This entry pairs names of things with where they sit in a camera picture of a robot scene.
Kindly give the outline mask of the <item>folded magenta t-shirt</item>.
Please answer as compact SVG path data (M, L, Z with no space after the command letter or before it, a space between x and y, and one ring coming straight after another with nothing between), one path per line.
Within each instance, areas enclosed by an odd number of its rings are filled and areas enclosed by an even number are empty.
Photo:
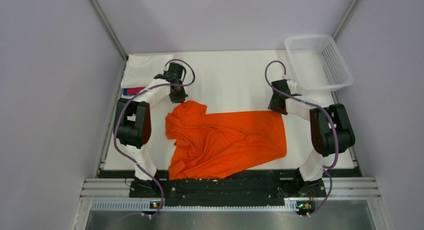
M133 96L144 90L144 87L127 88L124 92L127 96Z

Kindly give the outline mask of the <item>folded white t-shirt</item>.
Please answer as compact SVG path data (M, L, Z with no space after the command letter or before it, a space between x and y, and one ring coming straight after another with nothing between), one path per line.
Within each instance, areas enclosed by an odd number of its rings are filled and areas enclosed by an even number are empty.
M174 58L173 54L135 53L128 56L121 88L146 87L153 78L165 70L165 64Z

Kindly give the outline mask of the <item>aluminium frame post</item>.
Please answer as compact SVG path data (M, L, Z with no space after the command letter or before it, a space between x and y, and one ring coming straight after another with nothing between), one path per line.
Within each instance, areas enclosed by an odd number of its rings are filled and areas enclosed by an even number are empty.
M105 14L103 8L101 7L98 0L88 0L90 6L92 7L94 13L96 14L100 24L102 25L103 29L105 30L107 36L109 37L110 41L112 42L115 50L118 52L121 59L126 61L128 59L128 55L126 54L121 42L119 41L118 36L116 35L110 21L107 18L107 15Z
M348 24L353 12L359 5L361 0L351 0L349 5L347 6L346 11L342 15L342 18L340 19L335 31L332 34L332 38L335 42L337 42L343 33L343 30L345 29L346 25Z

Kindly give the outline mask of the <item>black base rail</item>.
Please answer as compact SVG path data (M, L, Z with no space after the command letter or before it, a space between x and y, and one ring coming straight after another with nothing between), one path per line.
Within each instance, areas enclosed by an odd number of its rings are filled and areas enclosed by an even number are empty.
M130 198L164 197L164 207L261 207L282 206L285 198L325 197L323 180L306 183L295 170L246 170L224 179L171 180L159 170L154 181L135 178L133 170L101 170L99 178L123 178Z

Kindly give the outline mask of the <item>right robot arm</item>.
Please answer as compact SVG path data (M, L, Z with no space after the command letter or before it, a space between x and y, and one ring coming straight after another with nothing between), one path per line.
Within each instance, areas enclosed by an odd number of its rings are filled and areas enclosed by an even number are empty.
M283 115L293 114L310 123L312 150L305 162L296 169L293 191L307 196L320 188L327 169L333 168L339 154L354 145L356 138L346 108L342 104L322 107L292 95L286 79L270 83L273 94L268 109Z

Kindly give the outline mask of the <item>orange t-shirt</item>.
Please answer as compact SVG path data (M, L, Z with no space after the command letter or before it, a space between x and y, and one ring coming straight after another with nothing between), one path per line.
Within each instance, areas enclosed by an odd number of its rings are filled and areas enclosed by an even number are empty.
M175 145L170 180L223 179L287 155L283 117L269 110L207 113L187 101L166 116L165 134Z

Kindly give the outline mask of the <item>white plastic basket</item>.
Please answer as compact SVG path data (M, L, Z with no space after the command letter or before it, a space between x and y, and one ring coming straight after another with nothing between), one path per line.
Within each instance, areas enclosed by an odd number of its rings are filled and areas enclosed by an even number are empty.
M293 36L284 44L301 93L333 92L353 85L351 71L331 36Z

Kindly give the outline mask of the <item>left aluminium frame post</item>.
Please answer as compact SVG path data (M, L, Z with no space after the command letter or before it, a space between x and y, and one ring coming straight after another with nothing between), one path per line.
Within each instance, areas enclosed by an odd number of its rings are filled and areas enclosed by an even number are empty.
M116 35L110 21L107 18L107 15L105 14L103 8L101 7L98 0L88 0L90 6L92 7L94 13L96 14L100 24L102 25L103 29L105 30L107 36L109 37L110 41L112 42L115 50L118 52L121 59L126 61L128 59L128 55L126 54L121 42L119 41L118 36Z

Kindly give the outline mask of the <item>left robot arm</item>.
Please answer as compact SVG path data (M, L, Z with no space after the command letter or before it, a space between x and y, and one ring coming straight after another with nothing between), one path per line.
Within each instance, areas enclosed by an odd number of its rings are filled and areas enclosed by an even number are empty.
M120 98L116 103L113 144L116 150L134 165L134 180L130 185L131 198L160 197L162 188L155 178L157 167L150 157L148 141L152 134L152 109L164 98L182 103L187 98L183 81L186 68L172 61L163 73L133 97Z

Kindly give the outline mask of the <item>right aluminium frame post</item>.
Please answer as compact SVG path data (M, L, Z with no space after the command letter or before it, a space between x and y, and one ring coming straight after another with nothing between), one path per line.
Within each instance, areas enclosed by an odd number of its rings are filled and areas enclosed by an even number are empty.
M359 5L361 0L351 0L349 5L347 6L346 11L342 15L342 18L340 19L335 31L332 34L332 38L335 42L337 42L343 33L343 30L345 29L346 25L348 24L353 12Z

